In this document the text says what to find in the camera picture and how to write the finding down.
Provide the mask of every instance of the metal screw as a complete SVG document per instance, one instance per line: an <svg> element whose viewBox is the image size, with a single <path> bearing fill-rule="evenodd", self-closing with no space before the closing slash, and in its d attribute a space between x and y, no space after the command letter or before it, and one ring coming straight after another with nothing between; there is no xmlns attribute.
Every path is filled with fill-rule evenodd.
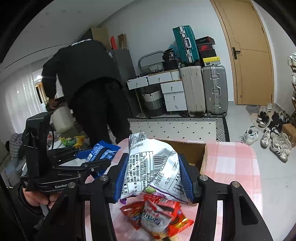
<svg viewBox="0 0 296 241"><path fill-rule="evenodd" d="M237 182L237 181L234 181L234 182L232 183L232 185L233 185L235 188L238 188L238 187L240 186L239 182Z"/></svg>
<svg viewBox="0 0 296 241"><path fill-rule="evenodd" d="M102 175L102 176L100 176L100 180L101 181L107 181L108 180L108 176L107 175Z"/></svg>
<svg viewBox="0 0 296 241"><path fill-rule="evenodd" d="M73 188L73 187L75 187L76 186L76 183L74 183L74 182L70 182L69 184L68 184L68 187L69 188Z"/></svg>
<svg viewBox="0 0 296 241"><path fill-rule="evenodd" d="M206 181L208 180L208 177L206 175L200 175L200 179Z"/></svg>

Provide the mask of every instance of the door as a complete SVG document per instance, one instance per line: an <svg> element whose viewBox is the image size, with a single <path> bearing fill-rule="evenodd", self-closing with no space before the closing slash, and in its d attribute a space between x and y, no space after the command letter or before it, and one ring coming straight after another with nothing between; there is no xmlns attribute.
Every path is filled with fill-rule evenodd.
<svg viewBox="0 0 296 241"><path fill-rule="evenodd" d="M273 68L269 44L257 12L248 0L213 0L233 55L237 104L272 102Z"/></svg>

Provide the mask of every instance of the pink checkered tablecloth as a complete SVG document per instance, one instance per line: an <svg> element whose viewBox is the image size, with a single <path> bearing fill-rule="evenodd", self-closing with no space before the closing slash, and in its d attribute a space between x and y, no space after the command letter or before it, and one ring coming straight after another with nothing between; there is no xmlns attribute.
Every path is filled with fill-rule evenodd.
<svg viewBox="0 0 296 241"><path fill-rule="evenodd" d="M112 161L116 165L123 153L128 153L128 139L119 143L121 149L117 152ZM260 172L256 154L254 150L247 145L235 142L209 142L206 144L205 156L201 167L201 174L209 176L216 182L230 184L232 181L238 181L254 202L258 211L262 215L262 189ZM128 198L127 204L143 200L142 194L137 197ZM123 240L151 240L150 234L143 229L135 230L119 210L123 204L120 202L110 204L111 217L118 241ZM198 205L189 206L182 204L181 209L184 215L195 220ZM215 241L221 240L223 202L218 201L217 222ZM89 202L86 202L86 240L91 239ZM189 241L193 225L181 233L177 234L177 239Z"/></svg>

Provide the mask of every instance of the hand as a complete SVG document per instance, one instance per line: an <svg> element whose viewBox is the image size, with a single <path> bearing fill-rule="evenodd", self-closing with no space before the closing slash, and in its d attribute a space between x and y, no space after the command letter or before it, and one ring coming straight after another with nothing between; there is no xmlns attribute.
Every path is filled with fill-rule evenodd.
<svg viewBox="0 0 296 241"><path fill-rule="evenodd" d="M55 99L49 99L48 100L48 105L51 109L55 109L57 105L57 101Z"/></svg>
<svg viewBox="0 0 296 241"><path fill-rule="evenodd" d="M52 208L54 205L55 201L58 199L61 193L52 193L49 196L49 200L47 197L40 191L34 191L34 192L26 192L26 189L23 188L22 192L24 194L25 199L27 202L34 206L34 207L39 207L40 204L48 205L49 208Z"/></svg>

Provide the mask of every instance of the barcode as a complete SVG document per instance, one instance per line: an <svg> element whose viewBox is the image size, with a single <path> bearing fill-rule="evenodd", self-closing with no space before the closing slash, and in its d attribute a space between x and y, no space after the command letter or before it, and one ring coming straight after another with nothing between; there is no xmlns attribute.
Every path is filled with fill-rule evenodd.
<svg viewBox="0 0 296 241"><path fill-rule="evenodd" d="M167 156L154 156L153 157L153 175L156 177L161 171L163 163Z"/></svg>
<svg viewBox="0 0 296 241"><path fill-rule="evenodd" d="M89 156L87 157L86 161L90 161L92 158L92 154L89 154Z"/></svg>

